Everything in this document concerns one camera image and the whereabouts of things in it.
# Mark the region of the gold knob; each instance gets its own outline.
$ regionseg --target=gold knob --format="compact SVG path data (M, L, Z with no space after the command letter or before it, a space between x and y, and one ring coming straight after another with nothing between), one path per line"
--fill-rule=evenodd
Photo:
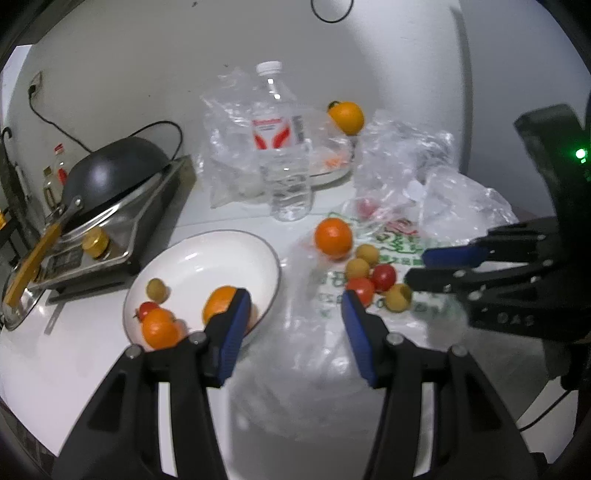
M109 235L100 226L88 230L82 239L82 250L92 258L99 258L109 246Z

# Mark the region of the white bottle cap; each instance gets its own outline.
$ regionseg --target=white bottle cap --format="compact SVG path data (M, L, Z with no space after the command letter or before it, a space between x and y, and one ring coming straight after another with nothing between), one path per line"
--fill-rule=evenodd
M281 64L280 61L276 61L276 60L264 61L263 63L260 63L259 65L256 66L256 72L259 75L267 75L267 74L279 73L282 68L283 68L283 65Z

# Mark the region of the white countertop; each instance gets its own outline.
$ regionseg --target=white countertop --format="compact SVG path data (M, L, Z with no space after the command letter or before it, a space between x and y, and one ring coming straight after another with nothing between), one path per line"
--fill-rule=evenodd
M311 215L281 223L268 216L265 205L234 203L211 210L207 193L195 185L184 205L181 201L172 205L171 212L182 206L180 214L163 219L148 246L148 256L197 233L232 228L265 238L281 258L293 240L311 231L323 215L352 195L351 182L321 190ZM19 328L0 335L0 395L23 425L56 455L94 390L129 345L121 320L125 293L119 290L66 303L49 335L44 331L56 306L46 305L45 293ZM162 398L166 398L165 392L161 389ZM210 400L232 479L335 478L335 469L340 478L361 477L369 444L353 449L330 445L320 450L296 444L249 426L232 411L224 389L212 391ZM165 408L161 408L161 421L166 418ZM174 473L170 431L161 430L163 468ZM343 448L347 455L342 455ZM287 472L286 462L300 466Z

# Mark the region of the white wall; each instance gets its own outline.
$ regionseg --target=white wall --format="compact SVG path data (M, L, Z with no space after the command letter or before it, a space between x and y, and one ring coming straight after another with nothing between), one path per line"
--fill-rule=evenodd
M317 0L339 16L349 0ZM371 115L393 109L446 128L462 143L463 79L457 0L363 0L338 25L316 20L307 0L86 0L31 49L8 112L15 158L39 192L53 147L64 142L27 107L39 70L40 111L91 148L161 118L186 131L185 152L202 139L199 94L233 66L284 61L299 99L325 106L350 99ZM167 132L167 148L174 133Z
M584 122L591 76L568 37L535 0L462 0L472 59L468 174L514 206L553 215L541 176L514 130L530 110L568 103Z
M8 114L8 107L12 100L14 88L17 85L18 74L25 63L27 54L29 53L30 45L18 46L10 55L6 66L0 72L0 130L6 126L6 117ZM8 206L4 191L0 189L0 210L4 210Z

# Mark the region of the blue gripper pad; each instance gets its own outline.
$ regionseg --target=blue gripper pad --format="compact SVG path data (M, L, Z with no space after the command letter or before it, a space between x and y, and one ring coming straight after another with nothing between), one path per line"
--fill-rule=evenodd
M232 376L250 315L251 296L244 288L239 288L227 311L214 315L205 327L213 367L209 375L220 387Z
M476 245L429 248L423 252L423 263L427 268L477 267L488 255L487 248Z
M388 329L383 320L367 313L353 290L343 294L340 311L359 373L370 387L386 387L392 369L385 344Z

